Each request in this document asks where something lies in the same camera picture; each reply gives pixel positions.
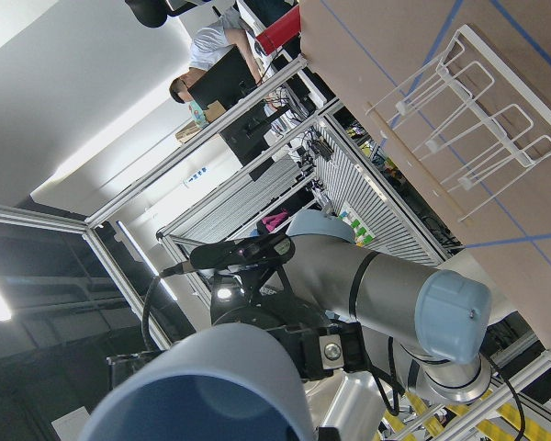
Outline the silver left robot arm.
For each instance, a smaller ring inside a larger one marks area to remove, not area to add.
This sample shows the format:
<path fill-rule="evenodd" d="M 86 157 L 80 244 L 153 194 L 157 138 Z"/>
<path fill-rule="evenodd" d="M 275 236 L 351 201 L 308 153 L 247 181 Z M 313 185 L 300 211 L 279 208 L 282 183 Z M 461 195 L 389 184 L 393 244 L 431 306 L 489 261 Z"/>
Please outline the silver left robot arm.
<path fill-rule="evenodd" d="M 433 392 L 468 402 L 488 387 L 482 283 L 356 245 L 353 228 L 306 209 L 285 232 L 195 248 L 168 275 L 211 272 L 208 329 L 164 351 L 100 402 L 84 440 L 314 440 L 304 385 L 345 372 L 329 435 L 368 438 L 383 414 L 372 384 L 404 349 Z"/>

